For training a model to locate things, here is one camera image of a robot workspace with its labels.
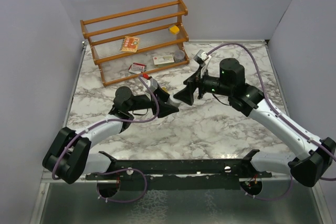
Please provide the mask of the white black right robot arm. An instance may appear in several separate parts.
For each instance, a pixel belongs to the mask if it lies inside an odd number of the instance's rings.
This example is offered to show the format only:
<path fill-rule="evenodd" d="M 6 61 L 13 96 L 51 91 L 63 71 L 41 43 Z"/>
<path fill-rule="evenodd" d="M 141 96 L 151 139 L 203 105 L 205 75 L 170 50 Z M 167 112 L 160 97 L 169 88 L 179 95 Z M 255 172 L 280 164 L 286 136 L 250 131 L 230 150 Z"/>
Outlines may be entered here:
<path fill-rule="evenodd" d="M 332 163 L 335 141 L 329 137 L 321 139 L 305 130 L 276 109 L 261 90 L 246 84 L 245 68 L 238 60 L 222 60 L 219 77 L 209 76 L 206 68 L 206 63 L 200 65 L 183 82 L 185 88 L 176 93 L 174 98 L 192 105 L 196 90 L 199 99 L 205 93 L 227 96 L 233 109 L 263 125 L 292 151 L 290 154 L 252 151 L 247 161 L 241 164 L 242 173 L 246 177 L 254 177 L 259 172 L 282 173 L 291 175 L 306 187 L 313 187 Z"/>

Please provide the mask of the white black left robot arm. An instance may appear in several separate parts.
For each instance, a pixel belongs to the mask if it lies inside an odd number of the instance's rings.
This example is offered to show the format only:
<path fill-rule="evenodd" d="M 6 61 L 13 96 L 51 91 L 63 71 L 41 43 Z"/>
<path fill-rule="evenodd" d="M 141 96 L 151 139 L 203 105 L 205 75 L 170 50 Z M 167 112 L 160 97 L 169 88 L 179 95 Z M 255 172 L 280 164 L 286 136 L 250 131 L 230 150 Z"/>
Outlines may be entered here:
<path fill-rule="evenodd" d="M 179 111 L 180 101 L 161 87 L 146 94 L 133 95 L 130 88 L 116 90 L 113 106 L 99 122 L 78 130 L 63 127 L 47 151 L 42 166 L 52 173 L 54 179 L 74 183 L 82 174 L 98 172 L 104 179 L 115 175 L 114 158 L 100 152 L 90 155 L 90 149 L 103 140 L 124 132 L 136 123 L 133 112 L 151 110 L 153 118 L 163 118 Z"/>

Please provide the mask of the white pill bottle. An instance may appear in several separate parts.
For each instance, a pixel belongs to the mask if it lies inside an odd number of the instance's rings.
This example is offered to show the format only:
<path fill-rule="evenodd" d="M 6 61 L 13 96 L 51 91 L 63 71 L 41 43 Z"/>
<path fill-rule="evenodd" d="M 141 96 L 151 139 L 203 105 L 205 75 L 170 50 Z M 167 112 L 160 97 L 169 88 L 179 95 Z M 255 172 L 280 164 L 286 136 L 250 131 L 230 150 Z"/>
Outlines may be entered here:
<path fill-rule="evenodd" d="M 172 105 L 176 108 L 178 108 L 181 104 L 181 101 L 177 100 L 176 98 L 174 98 L 172 95 L 169 96 L 167 104 Z"/>

